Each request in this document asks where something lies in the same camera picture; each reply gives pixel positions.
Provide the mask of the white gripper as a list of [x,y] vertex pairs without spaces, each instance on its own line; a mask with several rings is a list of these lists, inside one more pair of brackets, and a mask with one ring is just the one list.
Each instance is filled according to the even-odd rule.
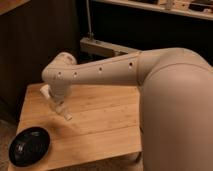
[[55,103],[61,103],[64,99],[70,94],[70,86],[69,85],[44,85],[41,87],[40,92],[46,99],[51,99]]

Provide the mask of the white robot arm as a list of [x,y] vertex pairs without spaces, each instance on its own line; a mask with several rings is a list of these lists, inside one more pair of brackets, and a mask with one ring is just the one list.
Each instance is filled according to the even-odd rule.
[[72,84],[136,86],[144,171],[213,171],[213,66],[198,53],[165,48],[78,65],[62,52],[42,79],[55,105]]

